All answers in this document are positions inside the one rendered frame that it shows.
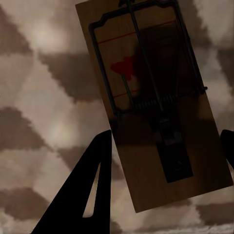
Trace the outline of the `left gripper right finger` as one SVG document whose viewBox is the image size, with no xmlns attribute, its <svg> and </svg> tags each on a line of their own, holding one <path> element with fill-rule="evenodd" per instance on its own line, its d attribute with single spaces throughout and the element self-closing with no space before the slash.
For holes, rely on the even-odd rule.
<svg viewBox="0 0 234 234">
<path fill-rule="evenodd" d="M 223 130 L 220 136 L 221 144 L 224 150 L 224 156 L 234 169 L 234 132 Z"/>
</svg>

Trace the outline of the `mousetrap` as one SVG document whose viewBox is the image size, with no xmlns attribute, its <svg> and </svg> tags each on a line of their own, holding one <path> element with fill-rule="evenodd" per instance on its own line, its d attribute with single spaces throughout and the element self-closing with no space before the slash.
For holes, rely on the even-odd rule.
<svg viewBox="0 0 234 234">
<path fill-rule="evenodd" d="M 233 186 L 178 0 L 75 7 L 135 212 Z"/>
</svg>

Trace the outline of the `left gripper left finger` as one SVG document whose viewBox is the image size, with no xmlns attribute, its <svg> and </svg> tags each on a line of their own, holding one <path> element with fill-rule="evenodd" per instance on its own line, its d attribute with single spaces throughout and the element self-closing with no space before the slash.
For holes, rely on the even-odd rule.
<svg viewBox="0 0 234 234">
<path fill-rule="evenodd" d="M 98 170 L 94 214 L 83 217 Z M 98 134 L 31 234 L 110 234 L 112 131 Z"/>
</svg>

